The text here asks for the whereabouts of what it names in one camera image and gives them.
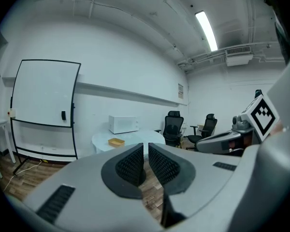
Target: office chair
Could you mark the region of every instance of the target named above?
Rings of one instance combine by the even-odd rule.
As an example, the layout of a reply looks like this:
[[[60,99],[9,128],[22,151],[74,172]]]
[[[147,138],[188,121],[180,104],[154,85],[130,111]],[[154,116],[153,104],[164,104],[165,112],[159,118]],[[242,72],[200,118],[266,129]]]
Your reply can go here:
[[[180,146],[182,147],[180,140],[182,137],[181,127],[184,122],[184,118],[180,116],[179,111],[169,111],[168,115],[165,117],[163,137],[165,139],[165,144],[168,146]]]
[[[206,116],[206,120],[205,120],[205,124],[204,124],[203,130],[199,130],[199,131],[201,131],[201,136],[198,136],[196,134],[195,129],[197,128],[197,126],[191,126],[191,127],[193,127],[194,135],[189,135],[188,139],[189,139],[190,142],[194,143],[195,146],[194,147],[188,147],[186,149],[193,149],[194,151],[198,151],[196,143],[199,140],[203,139],[203,138],[209,137],[212,134],[216,124],[217,124],[217,119],[215,119],[214,114],[208,114]]]

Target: white wall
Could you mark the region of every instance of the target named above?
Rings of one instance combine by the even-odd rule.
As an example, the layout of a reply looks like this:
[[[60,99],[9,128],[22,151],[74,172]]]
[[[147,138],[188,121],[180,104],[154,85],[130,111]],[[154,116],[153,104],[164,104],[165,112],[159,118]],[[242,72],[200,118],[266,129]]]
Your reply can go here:
[[[180,110],[186,117],[187,106],[175,103],[187,103],[185,74],[137,35],[99,21],[58,16],[30,20],[21,32],[13,31],[8,20],[2,28],[3,36],[6,32],[11,41],[7,39],[0,67],[4,71],[0,79],[0,116],[5,116],[10,104],[13,81],[9,77],[16,76],[22,59],[82,63],[78,78],[81,84],[74,96],[75,141],[81,157],[93,153],[91,137],[106,129],[109,114],[138,116],[141,128],[150,130],[162,129],[170,110]],[[178,98],[178,83],[184,86],[183,101]],[[71,129],[13,124],[17,146],[53,154],[73,153]],[[0,141],[3,150],[4,138]]]
[[[230,130],[232,118],[241,113],[254,99],[255,90],[266,95],[285,67],[284,63],[212,66],[188,75],[189,115],[187,135],[193,134],[190,125],[204,124],[207,114],[218,120],[215,134]]]

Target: air conditioning unit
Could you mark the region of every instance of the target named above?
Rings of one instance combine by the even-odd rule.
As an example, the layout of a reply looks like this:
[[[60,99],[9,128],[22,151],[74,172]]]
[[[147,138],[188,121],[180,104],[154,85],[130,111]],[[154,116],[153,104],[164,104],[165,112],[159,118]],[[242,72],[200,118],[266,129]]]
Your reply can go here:
[[[252,60],[253,54],[250,46],[240,46],[226,49],[227,66],[244,65]]]

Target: floor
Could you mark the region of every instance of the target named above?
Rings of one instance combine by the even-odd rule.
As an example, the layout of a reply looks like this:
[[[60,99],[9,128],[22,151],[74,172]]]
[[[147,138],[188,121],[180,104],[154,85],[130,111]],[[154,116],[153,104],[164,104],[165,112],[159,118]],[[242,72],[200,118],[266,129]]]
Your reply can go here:
[[[184,138],[182,147],[193,147],[193,144],[190,143],[187,138]],[[15,159],[16,164],[13,164],[9,155],[4,157],[0,156],[0,171],[3,175],[3,179],[0,179],[0,187],[2,190],[10,181],[10,178],[13,176],[13,170],[19,164],[18,158]],[[33,167],[37,164],[38,162],[29,160],[21,167],[20,171]],[[39,166],[33,167],[28,171],[20,173],[17,177],[14,177],[11,180],[5,193],[12,195],[22,201],[30,192],[33,191],[36,186],[38,186],[41,182],[49,178],[64,166],[65,165],[41,163]],[[148,161],[145,161],[144,163],[144,170],[146,171],[146,181],[139,187],[143,193],[143,205],[150,212],[152,217],[160,222],[163,205],[163,187],[155,177]]]

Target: cable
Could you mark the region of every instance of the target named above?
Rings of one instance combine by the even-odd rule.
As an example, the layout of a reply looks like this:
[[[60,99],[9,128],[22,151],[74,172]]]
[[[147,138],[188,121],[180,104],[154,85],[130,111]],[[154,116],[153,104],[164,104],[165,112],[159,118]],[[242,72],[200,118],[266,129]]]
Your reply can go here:
[[[32,167],[30,167],[30,168],[27,168],[27,169],[25,169],[25,170],[22,170],[22,171],[20,171],[18,174],[13,175],[13,176],[11,177],[9,183],[6,185],[5,189],[3,190],[3,192],[7,189],[7,187],[9,186],[9,184],[10,184],[10,182],[11,182],[11,180],[12,180],[15,176],[19,175],[20,173],[22,173],[22,172],[24,172],[24,171],[30,170],[31,168],[37,167],[37,166],[39,166],[41,163],[42,163],[42,162],[40,161],[39,164],[34,165],[34,166],[32,166]]]

